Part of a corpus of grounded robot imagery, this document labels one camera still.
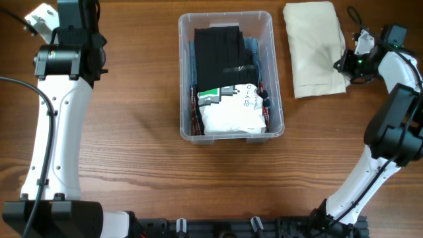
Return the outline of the black garment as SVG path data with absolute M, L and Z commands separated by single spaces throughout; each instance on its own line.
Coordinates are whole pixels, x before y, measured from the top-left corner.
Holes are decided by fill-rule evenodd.
M 238 26 L 194 31 L 196 89 L 204 92 L 232 85 L 258 85 L 252 54 Z

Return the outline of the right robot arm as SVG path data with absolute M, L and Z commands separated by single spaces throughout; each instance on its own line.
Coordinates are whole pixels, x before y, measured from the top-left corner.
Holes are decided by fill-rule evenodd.
M 342 186 L 312 211 L 306 237 L 352 237 L 360 212 L 383 183 L 422 158 L 422 76 L 403 41 L 406 28 L 389 25 L 366 52 L 344 54 L 334 66 L 355 84 L 378 75 L 388 97 L 364 134 L 364 151 Z

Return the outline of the blue denim jeans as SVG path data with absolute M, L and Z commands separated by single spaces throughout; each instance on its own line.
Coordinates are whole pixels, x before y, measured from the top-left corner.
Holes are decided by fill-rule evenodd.
M 259 59 L 259 48 L 258 40 L 253 37 L 244 37 L 245 49 L 247 52 L 247 57 L 249 61 L 252 61 L 254 65 L 254 71 L 258 82 L 262 82 L 262 69 L 261 62 Z M 196 54 L 195 54 L 195 44 L 194 41 L 189 41 L 189 54 L 190 54 L 190 79 L 189 82 L 191 85 L 196 85 L 197 75 L 196 75 Z

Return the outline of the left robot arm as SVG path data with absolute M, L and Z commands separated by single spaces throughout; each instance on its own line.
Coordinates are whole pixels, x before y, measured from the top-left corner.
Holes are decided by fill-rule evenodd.
M 5 202 L 2 212 L 23 237 L 136 237 L 142 231 L 131 212 L 107 212 L 81 199 L 83 122 L 94 83 L 106 73 L 99 19 L 100 3 L 92 0 L 40 5 L 25 18 L 45 41 L 34 58 L 38 123 L 20 198 Z

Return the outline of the cream white cloth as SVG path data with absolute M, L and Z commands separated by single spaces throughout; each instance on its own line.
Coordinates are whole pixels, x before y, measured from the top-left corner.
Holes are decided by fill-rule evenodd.
M 288 3 L 283 9 L 295 98 L 345 93 L 348 82 L 333 65 L 346 49 L 329 1 Z

